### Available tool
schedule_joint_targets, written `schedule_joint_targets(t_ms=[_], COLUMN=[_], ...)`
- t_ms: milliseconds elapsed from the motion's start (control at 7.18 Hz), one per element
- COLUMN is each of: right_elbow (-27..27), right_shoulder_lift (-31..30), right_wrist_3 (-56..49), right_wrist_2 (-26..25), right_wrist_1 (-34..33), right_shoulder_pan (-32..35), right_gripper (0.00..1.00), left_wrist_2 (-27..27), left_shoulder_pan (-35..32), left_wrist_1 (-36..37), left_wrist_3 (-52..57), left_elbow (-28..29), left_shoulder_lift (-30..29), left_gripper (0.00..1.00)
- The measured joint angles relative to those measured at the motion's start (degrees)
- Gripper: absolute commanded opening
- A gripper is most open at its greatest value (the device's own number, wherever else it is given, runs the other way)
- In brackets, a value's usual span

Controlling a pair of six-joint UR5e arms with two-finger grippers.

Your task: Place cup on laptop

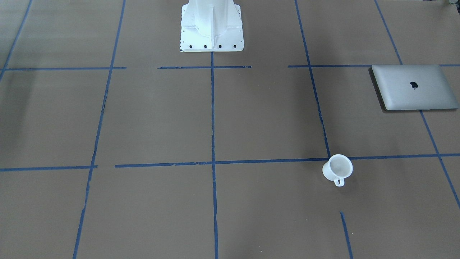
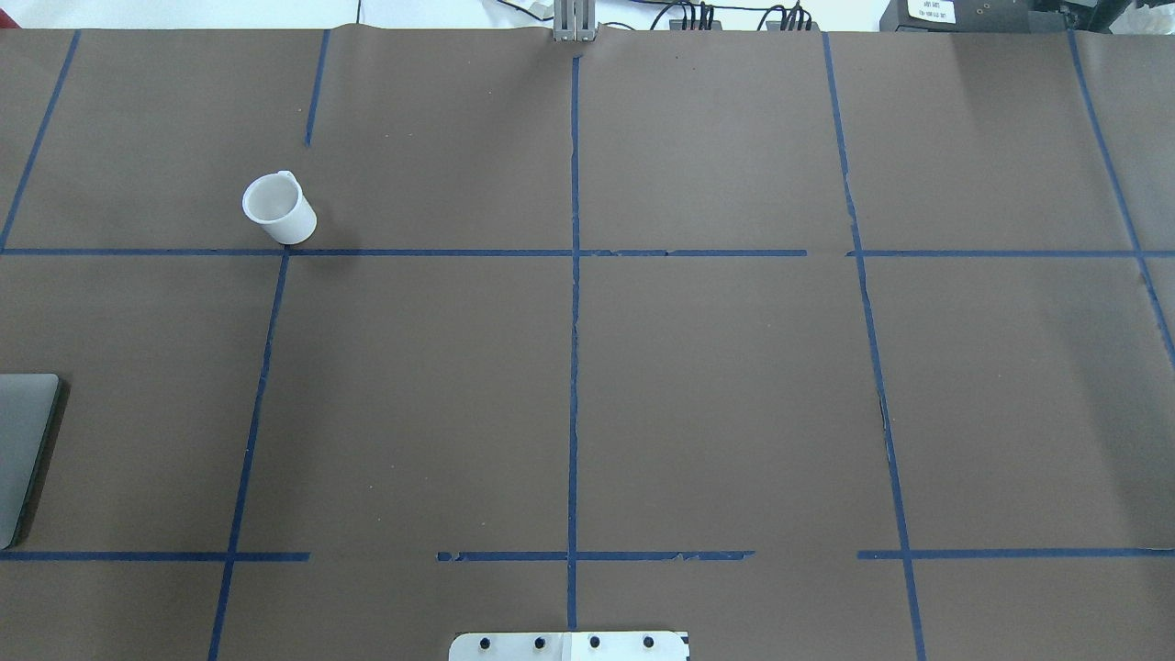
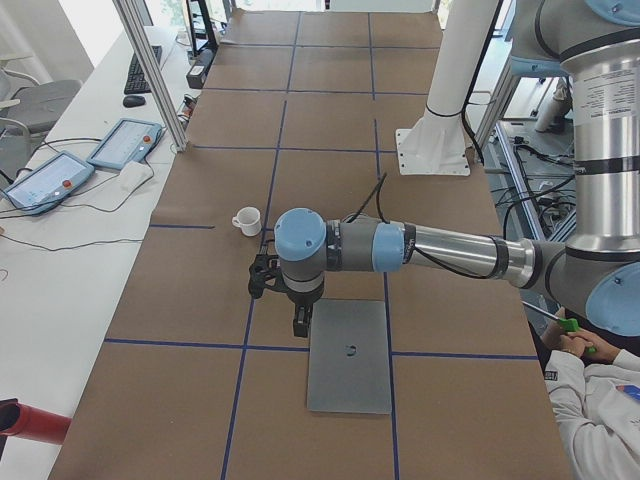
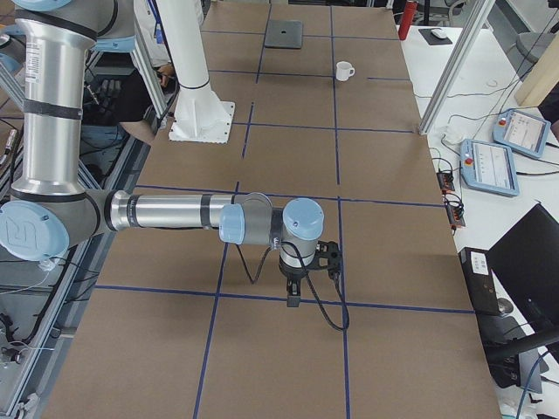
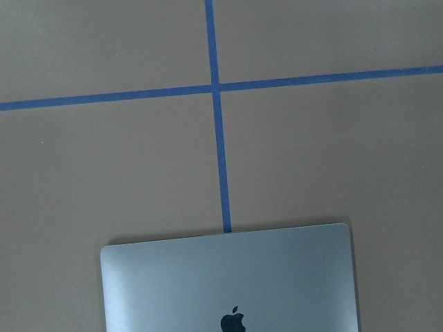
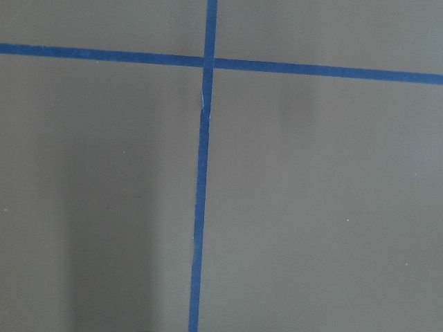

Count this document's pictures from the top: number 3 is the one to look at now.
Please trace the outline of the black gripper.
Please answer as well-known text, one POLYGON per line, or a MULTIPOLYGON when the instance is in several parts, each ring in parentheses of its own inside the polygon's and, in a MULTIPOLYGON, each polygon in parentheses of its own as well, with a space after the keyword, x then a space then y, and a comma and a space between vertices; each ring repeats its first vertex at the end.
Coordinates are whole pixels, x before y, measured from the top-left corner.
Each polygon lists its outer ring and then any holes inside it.
POLYGON ((295 337, 308 337, 311 326, 313 305, 317 301, 317 295, 313 293, 293 293, 288 298, 294 304, 294 317, 292 321, 295 337))

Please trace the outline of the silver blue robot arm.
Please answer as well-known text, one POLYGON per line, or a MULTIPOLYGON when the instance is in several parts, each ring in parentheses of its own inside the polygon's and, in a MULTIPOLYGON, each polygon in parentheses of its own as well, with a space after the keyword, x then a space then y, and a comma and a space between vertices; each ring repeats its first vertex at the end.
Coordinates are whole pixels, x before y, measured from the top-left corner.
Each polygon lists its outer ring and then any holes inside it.
POLYGON ((563 242, 509 241, 296 208, 274 226, 280 275, 308 333, 328 271, 440 267, 532 289, 620 336, 639 333, 639 5, 521 1, 513 59, 573 81, 576 227, 563 242))

